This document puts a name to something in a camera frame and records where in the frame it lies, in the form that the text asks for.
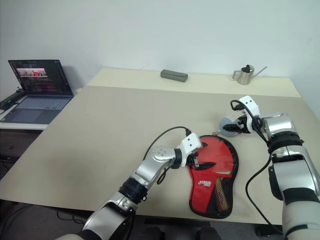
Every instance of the silver robot arm segment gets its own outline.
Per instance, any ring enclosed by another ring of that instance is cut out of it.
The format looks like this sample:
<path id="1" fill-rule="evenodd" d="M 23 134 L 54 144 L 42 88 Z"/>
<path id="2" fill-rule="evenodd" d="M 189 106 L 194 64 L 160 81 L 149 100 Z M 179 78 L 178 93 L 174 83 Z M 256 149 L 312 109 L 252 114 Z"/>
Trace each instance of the silver robot arm segment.
<path id="1" fill-rule="evenodd" d="M 254 132 L 255 126 L 246 106 L 266 134 L 273 163 L 268 169 L 271 191 L 283 201 L 283 235 L 288 240 L 319 239 L 320 202 L 317 196 L 320 195 L 320 177 L 293 121 L 286 113 L 260 114 L 250 96 L 238 102 L 235 110 L 243 111 L 244 115 L 238 118 L 236 126 L 229 124 L 223 129 Z"/>
<path id="2" fill-rule="evenodd" d="M 86 221 L 78 234 L 68 234 L 59 240 L 122 240 L 127 239 L 133 218 L 148 190 L 168 168 L 186 165 L 187 157 L 202 147 L 195 133 L 189 134 L 177 148 L 155 146 L 145 160 L 110 198 Z"/>

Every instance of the desk leg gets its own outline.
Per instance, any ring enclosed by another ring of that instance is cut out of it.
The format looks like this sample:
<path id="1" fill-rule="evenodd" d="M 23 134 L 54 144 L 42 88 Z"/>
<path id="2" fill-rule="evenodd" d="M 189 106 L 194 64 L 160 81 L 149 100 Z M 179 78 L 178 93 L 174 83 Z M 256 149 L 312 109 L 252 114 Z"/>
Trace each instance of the desk leg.
<path id="1" fill-rule="evenodd" d="M 275 225 L 275 227 L 282 231 L 281 225 Z M 280 235 L 274 228 L 268 224 L 257 224 L 255 226 L 255 234 L 258 237 L 269 237 L 273 235 Z"/>

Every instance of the black device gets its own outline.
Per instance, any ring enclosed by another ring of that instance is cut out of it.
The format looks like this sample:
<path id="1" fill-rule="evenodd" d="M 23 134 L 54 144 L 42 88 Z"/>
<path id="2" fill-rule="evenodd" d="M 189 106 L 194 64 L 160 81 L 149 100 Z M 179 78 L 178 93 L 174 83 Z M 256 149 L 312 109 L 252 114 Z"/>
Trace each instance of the black device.
<path id="1" fill-rule="evenodd" d="M 49 124 L 74 96 L 60 61 L 8 62 L 27 97 L 0 122 Z"/>
<path id="2" fill-rule="evenodd" d="M 3 111 L 6 111 L 12 105 L 16 104 L 16 101 L 18 101 L 25 95 L 26 95 L 25 91 L 19 88 L 15 93 L 11 94 L 6 99 L 0 102 L 0 109 L 2 109 Z"/>

